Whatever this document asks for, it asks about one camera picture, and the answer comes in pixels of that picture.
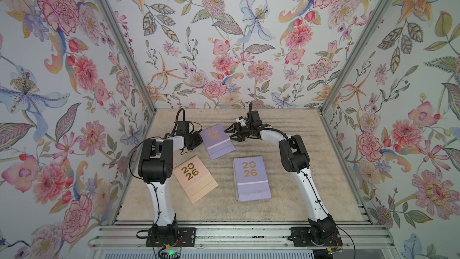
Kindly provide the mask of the purple calendar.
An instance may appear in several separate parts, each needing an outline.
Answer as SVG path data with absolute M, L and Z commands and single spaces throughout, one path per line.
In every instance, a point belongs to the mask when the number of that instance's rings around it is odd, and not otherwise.
M 271 190 L 262 156 L 235 158 L 233 168 L 236 198 L 239 202 L 271 199 Z
M 216 160 L 236 150 L 221 124 L 202 130 L 200 136 L 211 160 Z

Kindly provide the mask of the peach desk calendar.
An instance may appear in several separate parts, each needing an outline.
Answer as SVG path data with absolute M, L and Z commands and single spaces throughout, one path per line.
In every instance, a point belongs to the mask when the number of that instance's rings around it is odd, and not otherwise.
M 173 174 L 192 204 L 219 186 L 204 163 L 194 156 L 173 169 Z

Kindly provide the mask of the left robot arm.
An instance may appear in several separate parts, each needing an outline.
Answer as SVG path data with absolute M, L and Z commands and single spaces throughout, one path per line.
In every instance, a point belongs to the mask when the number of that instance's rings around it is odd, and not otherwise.
M 147 247 L 167 247 L 179 242 L 180 231 L 170 196 L 174 153 L 189 151 L 201 144 L 199 132 L 191 121 L 176 120 L 165 137 L 150 137 L 140 147 L 138 177 L 147 185 L 155 207 L 152 227 L 145 231 Z

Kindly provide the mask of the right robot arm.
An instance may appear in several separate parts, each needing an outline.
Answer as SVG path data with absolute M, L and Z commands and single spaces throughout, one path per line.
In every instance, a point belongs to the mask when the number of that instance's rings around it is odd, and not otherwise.
M 279 148 L 281 164 L 298 184 L 308 214 L 309 228 L 292 233 L 293 239 L 299 239 L 300 234 L 304 233 L 309 243 L 315 246 L 343 246 L 339 228 L 313 182 L 310 157 L 300 135 L 288 135 L 263 123 L 256 110 L 249 110 L 246 116 L 237 118 L 225 132 L 230 139 L 238 142 L 246 139 L 265 140 Z

